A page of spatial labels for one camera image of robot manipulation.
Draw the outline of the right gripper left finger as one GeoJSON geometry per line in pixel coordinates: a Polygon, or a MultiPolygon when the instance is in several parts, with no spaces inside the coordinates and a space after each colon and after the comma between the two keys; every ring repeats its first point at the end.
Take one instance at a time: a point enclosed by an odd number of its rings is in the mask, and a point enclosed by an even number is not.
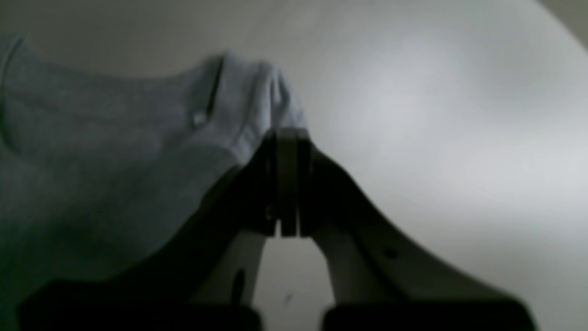
{"type": "Polygon", "coordinates": [[[266,238],[288,234],[288,129],[270,130],[153,256],[106,281],[53,281],[23,331],[260,331],[250,307],[266,238]]]}

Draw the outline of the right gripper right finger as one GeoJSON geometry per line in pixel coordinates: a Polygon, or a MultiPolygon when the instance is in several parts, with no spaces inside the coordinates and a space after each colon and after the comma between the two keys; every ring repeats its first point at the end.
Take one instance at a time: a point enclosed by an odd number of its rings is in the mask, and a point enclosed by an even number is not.
{"type": "Polygon", "coordinates": [[[459,271],[409,238],[354,180],[288,130],[288,234],[326,258],[335,306],[324,331],[534,331],[519,299],[459,271]]]}

